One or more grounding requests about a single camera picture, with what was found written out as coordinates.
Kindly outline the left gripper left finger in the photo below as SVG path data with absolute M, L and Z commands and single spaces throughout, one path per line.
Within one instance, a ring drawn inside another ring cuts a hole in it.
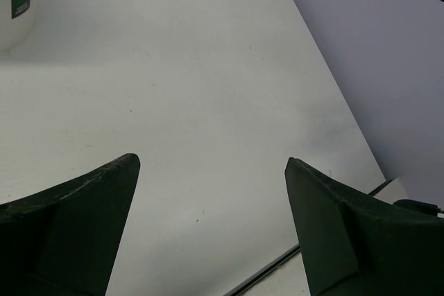
M 104 295 L 139 177 L 128 153 L 1 205 L 2 295 Z

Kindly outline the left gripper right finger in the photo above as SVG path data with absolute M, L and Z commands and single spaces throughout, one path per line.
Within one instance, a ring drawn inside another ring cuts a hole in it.
M 442 295 L 443 219 L 389 204 L 300 159 L 287 193 L 312 295 Z

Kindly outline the white bin with black rim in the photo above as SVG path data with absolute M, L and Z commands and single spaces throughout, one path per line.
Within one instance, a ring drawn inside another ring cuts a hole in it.
M 35 25 L 38 0 L 1 0 L 1 50 L 22 42 Z

